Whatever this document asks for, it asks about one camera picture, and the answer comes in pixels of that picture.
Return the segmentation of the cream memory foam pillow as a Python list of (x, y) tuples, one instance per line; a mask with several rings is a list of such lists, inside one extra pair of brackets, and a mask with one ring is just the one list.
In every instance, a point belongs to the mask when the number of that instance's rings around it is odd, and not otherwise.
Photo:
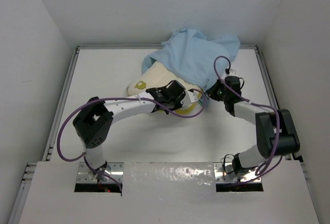
[(172, 80), (177, 80), (186, 90), (198, 89), (197, 85), (193, 85), (173, 74), (163, 64), (156, 61), (149, 69), (147, 69), (137, 80), (127, 87), (128, 96), (137, 95), (149, 88), (158, 88), (166, 86)]

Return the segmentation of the light blue pillowcase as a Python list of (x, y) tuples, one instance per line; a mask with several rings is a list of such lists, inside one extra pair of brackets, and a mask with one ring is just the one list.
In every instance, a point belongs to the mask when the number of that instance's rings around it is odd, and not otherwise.
[(223, 75), (235, 60), (240, 41), (237, 36), (208, 40), (202, 32), (184, 28), (173, 32), (161, 46), (144, 58), (142, 73), (159, 62), (178, 78), (207, 91), (218, 80), (217, 74)]

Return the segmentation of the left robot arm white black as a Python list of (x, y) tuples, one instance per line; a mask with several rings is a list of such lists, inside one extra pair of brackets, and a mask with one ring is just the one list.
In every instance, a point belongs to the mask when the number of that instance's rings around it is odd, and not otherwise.
[(190, 104), (190, 94), (178, 81), (147, 89), (137, 95), (119, 100), (93, 97), (73, 120), (73, 126), (84, 146), (87, 163), (96, 171), (106, 168), (102, 143), (114, 123), (142, 113), (168, 109), (175, 111)]

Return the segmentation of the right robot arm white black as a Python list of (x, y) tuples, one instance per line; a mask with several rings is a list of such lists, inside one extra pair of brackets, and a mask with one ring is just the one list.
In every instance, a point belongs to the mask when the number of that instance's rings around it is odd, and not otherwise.
[(239, 77), (227, 76), (224, 80), (217, 80), (206, 94), (212, 100), (223, 102), (230, 115), (255, 126), (256, 144), (237, 153), (232, 160), (236, 175), (242, 175), (256, 167), (259, 168), (257, 173), (263, 174), (274, 157), (299, 151), (300, 141), (290, 111), (277, 110), (243, 98)]

